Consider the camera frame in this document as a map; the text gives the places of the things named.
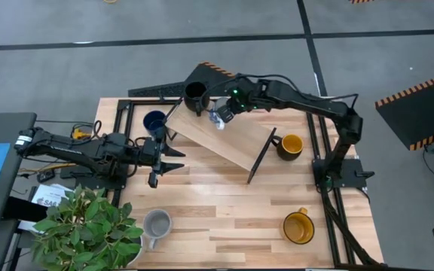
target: orange mug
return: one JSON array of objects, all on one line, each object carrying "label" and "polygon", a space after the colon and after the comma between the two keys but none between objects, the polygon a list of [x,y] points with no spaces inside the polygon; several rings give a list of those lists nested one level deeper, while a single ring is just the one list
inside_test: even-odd
[{"label": "orange mug", "polygon": [[280,229],[284,239],[298,245],[307,244],[314,237],[314,224],[307,216],[306,208],[300,208],[297,212],[287,215]]}]

